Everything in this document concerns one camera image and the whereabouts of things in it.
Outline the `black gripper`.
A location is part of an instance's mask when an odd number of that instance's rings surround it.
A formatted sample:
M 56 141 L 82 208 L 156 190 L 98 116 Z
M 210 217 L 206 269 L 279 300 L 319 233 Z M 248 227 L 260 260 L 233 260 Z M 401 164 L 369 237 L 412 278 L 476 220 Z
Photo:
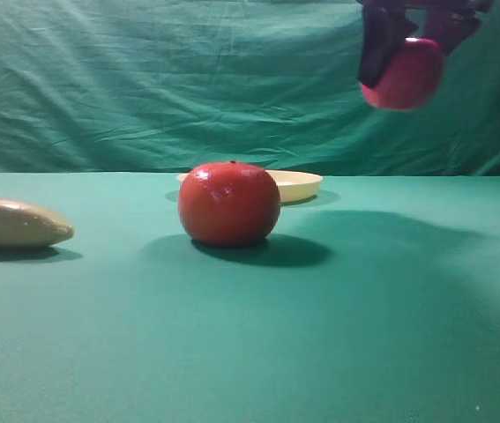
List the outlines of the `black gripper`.
M 426 10 L 425 38 L 434 41 L 444 56 L 475 34 L 481 21 L 475 13 L 488 13 L 493 0 L 359 0 L 362 4 L 363 44 L 358 80 L 375 87 L 406 38 L 418 26 L 407 10 Z

